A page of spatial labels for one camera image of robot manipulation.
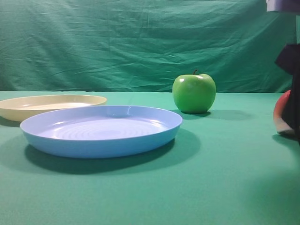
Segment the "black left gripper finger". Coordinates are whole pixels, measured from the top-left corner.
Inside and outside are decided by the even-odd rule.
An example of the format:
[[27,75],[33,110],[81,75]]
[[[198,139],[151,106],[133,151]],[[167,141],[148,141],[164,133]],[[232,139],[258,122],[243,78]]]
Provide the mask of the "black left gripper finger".
[[292,86],[284,107],[282,119],[300,139],[300,45],[286,45],[276,59],[276,64],[292,76]]

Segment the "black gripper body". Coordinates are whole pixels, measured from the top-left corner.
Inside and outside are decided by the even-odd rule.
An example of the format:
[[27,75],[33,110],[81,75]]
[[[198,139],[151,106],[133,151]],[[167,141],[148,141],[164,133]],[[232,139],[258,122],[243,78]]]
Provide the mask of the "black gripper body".
[[299,0],[266,0],[267,12],[299,12]]

